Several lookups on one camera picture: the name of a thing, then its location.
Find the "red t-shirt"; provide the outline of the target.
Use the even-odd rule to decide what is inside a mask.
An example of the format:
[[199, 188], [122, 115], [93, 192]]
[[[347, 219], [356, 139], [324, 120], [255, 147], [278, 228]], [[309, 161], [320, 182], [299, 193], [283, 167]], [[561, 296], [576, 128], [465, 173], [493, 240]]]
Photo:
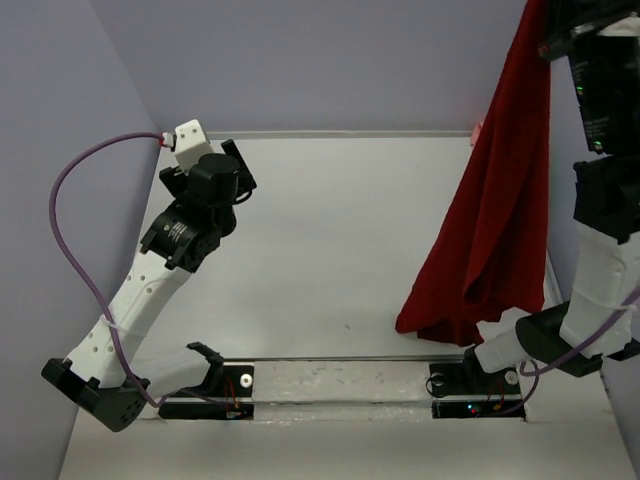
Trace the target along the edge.
[[526, 3], [490, 107], [395, 330], [460, 347], [480, 322], [544, 304], [551, 71], [538, 49], [549, 4]]

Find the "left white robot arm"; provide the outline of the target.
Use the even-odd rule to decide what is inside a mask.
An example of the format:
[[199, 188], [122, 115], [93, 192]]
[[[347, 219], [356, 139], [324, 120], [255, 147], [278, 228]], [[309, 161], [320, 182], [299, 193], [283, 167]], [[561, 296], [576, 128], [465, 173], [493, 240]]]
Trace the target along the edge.
[[81, 343], [63, 358], [47, 361], [42, 377], [112, 432], [129, 427], [147, 406], [160, 408], [172, 395], [204, 399], [224, 382], [224, 359], [201, 342], [178, 355], [131, 363], [171, 297], [206, 257], [236, 228], [235, 206], [257, 184], [233, 140], [221, 152], [201, 154], [184, 172], [163, 169], [160, 181], [172, 195], [151, 223], [118, 292], [106, 301], [95, 283], [81, 277], [102, 314]]

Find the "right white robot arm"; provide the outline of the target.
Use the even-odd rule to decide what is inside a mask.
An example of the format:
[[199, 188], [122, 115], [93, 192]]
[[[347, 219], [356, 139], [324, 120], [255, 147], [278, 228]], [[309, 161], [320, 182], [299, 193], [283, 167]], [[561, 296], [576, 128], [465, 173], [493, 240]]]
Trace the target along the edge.
[[554, 1], [540, 55], [564, 60], [587, 149], [573, 165], [576, 265], [570, 298], [519, 319], [505, 333], [468, 351], [462, 384], [482, 392], [497, 372], [538, 361], [573, 377], [605, 359], [639, 353], [631, 333], [639, 302], [639, 4]]

